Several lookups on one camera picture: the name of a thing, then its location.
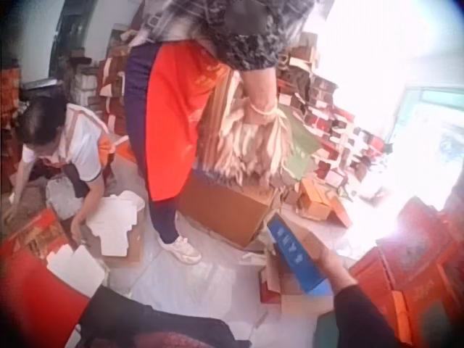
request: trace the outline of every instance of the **plaid shirt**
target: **plaid shirt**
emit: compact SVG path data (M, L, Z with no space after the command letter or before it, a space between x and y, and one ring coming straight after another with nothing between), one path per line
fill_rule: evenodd
M237 15L236 6L252 13ZM145 0L131 46L194 39L233 69L275 67L313 7L314 0Z

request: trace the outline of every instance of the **tiled floor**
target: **tiled floor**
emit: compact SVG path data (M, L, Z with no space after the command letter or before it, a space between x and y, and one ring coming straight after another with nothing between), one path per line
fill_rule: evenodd
M115 160L118 183L146 195L135 166ZM311 347L317 318L282 315L278 306L259 299L259 268L243 266L244 252L208 236L179 217L180 233L203 254L198 265L188 266L162 250L149 217L144 232L144 259L131 269L113 270L110 286L132 291L132 298L157 310L224 320L237 339L250 339L253 347Z

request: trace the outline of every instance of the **shoe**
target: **shoe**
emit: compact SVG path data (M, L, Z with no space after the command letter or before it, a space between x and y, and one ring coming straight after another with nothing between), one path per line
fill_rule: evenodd
M161 245L164 250L172 252L182 263L195 265L202 259L202 255L190 245L187 238L179 236L174 243L171 244L165 244L160 237L158 237L158 241L159 245Z

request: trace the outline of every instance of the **white t-shirt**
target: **white t-shirt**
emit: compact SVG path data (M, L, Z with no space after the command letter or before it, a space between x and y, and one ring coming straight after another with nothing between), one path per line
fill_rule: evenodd
M67 105L66 112L66 131L70 128L74 111L85 112L88 116L95 119L103 129L108 132L106 125L89 109L74 104ZM74 134L70 142L69 152L66 152L65 132L59 140L58 149L51 156L41 156L47 158L51 163L59 163L59 158L65 158L66 163L73 163L82 181L90 182L94 180L102 171L99 159L98 140L102 134L102 129L84 115L79 115L75 124ZM26 145L22 147L22 160L26 163L34 162L37 159L36 153Z

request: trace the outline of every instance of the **short hair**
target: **short hair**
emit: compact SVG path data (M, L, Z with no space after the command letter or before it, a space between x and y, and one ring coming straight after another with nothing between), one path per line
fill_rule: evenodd
M24 144L46 145L66 121L64 96L37 96L17 119L17 137Z

